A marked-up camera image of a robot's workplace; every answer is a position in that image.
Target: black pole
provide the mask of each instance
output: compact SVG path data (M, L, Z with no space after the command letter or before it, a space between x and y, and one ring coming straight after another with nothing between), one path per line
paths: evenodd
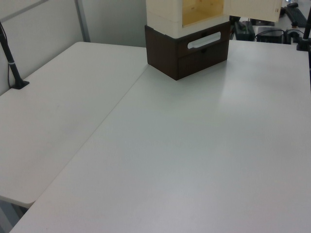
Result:
M311 8L310 8L309 16L307 19L305 33L303 34L302 38L301 37L299 38L297 50L299 50L299 51L309 51L310 50L310 42L309 42L310 31L311 31Z
M24 86L28 85L29 82L27 81L23 81L23 79L21 79L18 69L16 67L15 61L13 59L13 56L11 54L9 45L8 45L8 41L7 38L5 36L2 24L0 22L0 42L1 42L1 46L3 48L4 54L6 56L6 59L8 60L8 64L11 68L11 71L13 73L13 76L15 78L15 85L12 86L12 88L14 89L22 89Z

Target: black device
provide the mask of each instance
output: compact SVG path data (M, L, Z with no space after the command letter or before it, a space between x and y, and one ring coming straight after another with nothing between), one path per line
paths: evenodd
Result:
M298 7L298 3L297 2L292 2L290 4L287 4L287 7L292 7L292 8Z
M255 31L250 21L235 22L234 32L237 40L254 41Z
M6 59L8 61L8 64L9 64L11 71L13 73L13 76L15 78L15 85L13 85L12 88L20 90L23 87L25 87L26 85L28 85L29 82L21 79L21 77L19 75L18 69L16 67L15 61L14 61L13 56L11 54L11 51L10 51L10 48L8 45L8 41L6 38L6 34L4 32L4 29L3 29L1 22L0 22L0 42L1 42L4 54L6 56Z
M291 22L297 22L299 28L305 28L307 24L307 19L301 13L298 8L285 7L286 14L290 18Z
M283 31L281 28L258 28L257 42L282 44Z
M311 40L309 39L310 31L311 31L311 8L310 8L308 20L306 23L305 33L303 34L303 37L299 38L298 45L297 45L297 50L308 51L309 56L310 56L310 44L311 44Z
M274 26L274 22L259 20L259 19L250 19L253 26Z

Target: white drawer handle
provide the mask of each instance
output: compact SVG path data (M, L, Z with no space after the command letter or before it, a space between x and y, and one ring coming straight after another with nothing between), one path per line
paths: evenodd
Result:
M188 44L188 49L199 48L201 46L208 45L208 44L210 44L212 42L220 40L220 38L221 38L221 33L220 32L214 33L212 35L205 36L205 37L203 37L201 39L198 39L198 40L190 42Z

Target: table surface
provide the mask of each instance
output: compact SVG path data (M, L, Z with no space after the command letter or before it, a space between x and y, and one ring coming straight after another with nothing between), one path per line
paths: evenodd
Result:
M11 232L310 233L310 119L293 46L230 41L177 82L148 67Z
M144 48L77 43L3 94L0 199L30 207L146 67Z

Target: cable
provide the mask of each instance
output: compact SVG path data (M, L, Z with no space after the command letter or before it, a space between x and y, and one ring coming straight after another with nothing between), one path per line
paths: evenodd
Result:
M11 89L11 85L10 85L10 65L8 64L8 85L9 85L9 88Z
M267 30L267 31L263 31L263 32L258 33L257 35L255 35L255 38L257 38L258 35L264 35L264 34L271 33L271 32L283 32L282 35L284 35L284 33L285 33L285 31L282 29Z
M289 29L289 30L287 30L287 31L288 31L288 32L289 32L289 31L296 31L296 32L300 32L300 33L304 34L302 31L297 30L297 29Z

